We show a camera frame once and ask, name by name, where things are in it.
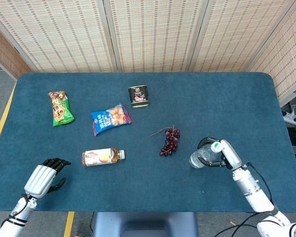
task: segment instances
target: blue chair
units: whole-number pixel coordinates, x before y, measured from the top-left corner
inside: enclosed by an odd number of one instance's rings
[[[198,237],[195,212],[98,212],[93,237]]]

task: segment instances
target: tin can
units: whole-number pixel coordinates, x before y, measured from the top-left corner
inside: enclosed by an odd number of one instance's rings
[[[128,88],[130,105],[141,107],[149,105],[149,97],[146,85],[132,86]]]

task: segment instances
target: snack bag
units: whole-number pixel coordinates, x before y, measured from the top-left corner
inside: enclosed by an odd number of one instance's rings
[[[63,90],[48,93],[53,104],[53,126],[59,126],[74,121],[70,112],[68,98]]]
[[[94,136],[112,127],[132,123],[124,106],[119,103],[115,107],[91,113]]]

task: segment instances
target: plastic bottle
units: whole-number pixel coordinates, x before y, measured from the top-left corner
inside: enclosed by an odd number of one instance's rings
[[[124,150],[118,151],[115,148],[107,148],[82,153],[82,164],[85,166],[112,164],[119,159],[125,159]]]
[[[202,168],[205,165],[198,159],[198,157],[202,157],[206,161],[215,161],[217,156],[218,153],[212,151],[211,144],[206,144],[191,154],[189,163],[193,168]]]

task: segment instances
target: can label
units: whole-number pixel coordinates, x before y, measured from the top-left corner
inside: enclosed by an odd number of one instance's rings
[[[147,86],[139,85],[128,89],[132,107],[149,105]]]
[[[84,152],[84,162],[86,166],[112,164],[113,156],[114,153],[111,148],[86,151]]]

